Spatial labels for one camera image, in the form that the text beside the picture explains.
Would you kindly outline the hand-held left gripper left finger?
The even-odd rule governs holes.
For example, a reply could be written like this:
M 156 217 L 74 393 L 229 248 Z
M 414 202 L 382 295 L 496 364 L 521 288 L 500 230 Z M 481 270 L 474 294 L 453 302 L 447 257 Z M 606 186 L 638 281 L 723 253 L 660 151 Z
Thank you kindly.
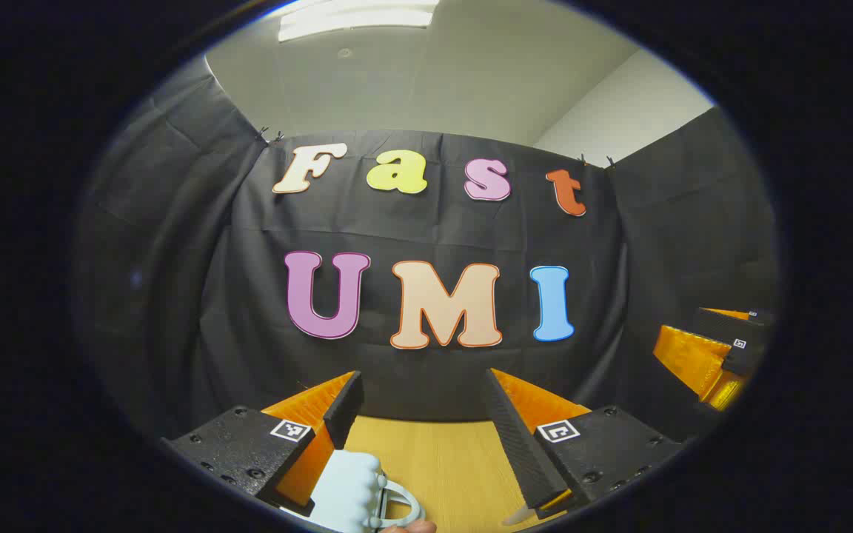
M 237 492 L 303 516 L 364 402 L 358 371 L 328 379 L 270 407 L 235 406 L 175 439 L 169 451 Z

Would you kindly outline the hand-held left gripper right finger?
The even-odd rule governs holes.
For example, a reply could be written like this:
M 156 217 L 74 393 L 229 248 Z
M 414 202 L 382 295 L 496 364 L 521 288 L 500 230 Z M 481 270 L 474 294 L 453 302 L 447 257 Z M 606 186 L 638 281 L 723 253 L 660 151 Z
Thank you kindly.
M 485 372 L 483 399 L 525 505 L 539 519 L 593 505 L 683 451 L 623 408 L 586 408 L 498 369 Z

